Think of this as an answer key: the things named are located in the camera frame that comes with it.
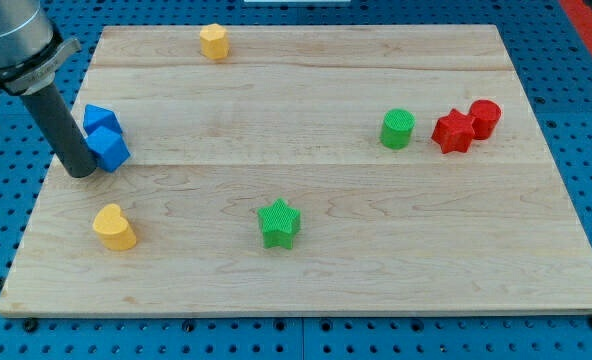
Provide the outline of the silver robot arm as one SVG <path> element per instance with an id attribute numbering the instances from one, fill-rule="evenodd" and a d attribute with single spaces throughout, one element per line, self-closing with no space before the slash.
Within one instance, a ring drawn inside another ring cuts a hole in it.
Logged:
<path id="1" fill-rule="evenodd" d="M 39 0 L 0 0 L 0 90 L 36 93 L 80 50 L 78 39 L 62 37 Z"/>

